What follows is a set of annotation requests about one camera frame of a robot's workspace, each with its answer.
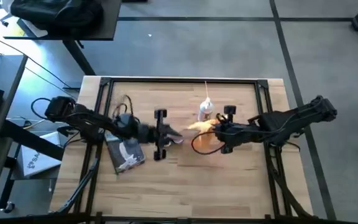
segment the chair wheel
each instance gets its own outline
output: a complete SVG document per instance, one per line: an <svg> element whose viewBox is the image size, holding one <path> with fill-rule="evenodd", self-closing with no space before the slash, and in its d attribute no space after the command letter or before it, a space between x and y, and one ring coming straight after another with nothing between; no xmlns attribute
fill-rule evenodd
<svg viewBox="0 0 358 224"><path fill-rule="evenodd" d="M1 209L4 213L10 213L15 209L15 204L12 202L7 202L6 208Z"/></svg>

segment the floor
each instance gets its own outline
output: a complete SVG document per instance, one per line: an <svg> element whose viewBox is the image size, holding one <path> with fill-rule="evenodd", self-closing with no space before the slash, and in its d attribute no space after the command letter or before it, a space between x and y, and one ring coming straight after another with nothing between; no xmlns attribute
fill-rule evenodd
<svg viewBox="0 0 358 224"><path fill-rule="evenodd" d="M312 125L313 139L337 219L358 222L358 32L349 22L340 22L357 14L358 0L149 0L123 4L120 16L273 17L271 2L280 17L322 19L279 24L273 20L120 21L113 42L83 42L83 53L98 75L282 78L291 107L316 95L328 98L338 110L337 119ZM277 32L280 24L284 39ZM7 42L65 82L83 76L59 42ZM62 87L35 64L29 62L27 67ZM62 94L27 70L9 116L38 119L23 108L38 97ZM37 107L45 109L41 102ZM56 125L44 123L38 131L52 131ZM308 150L314 147L305 137L300 146L314 214L324 218ZM11 196L17 210L0 212L0 217L45 213L51 197L48 187L49 180L21 181Z"/></svg>

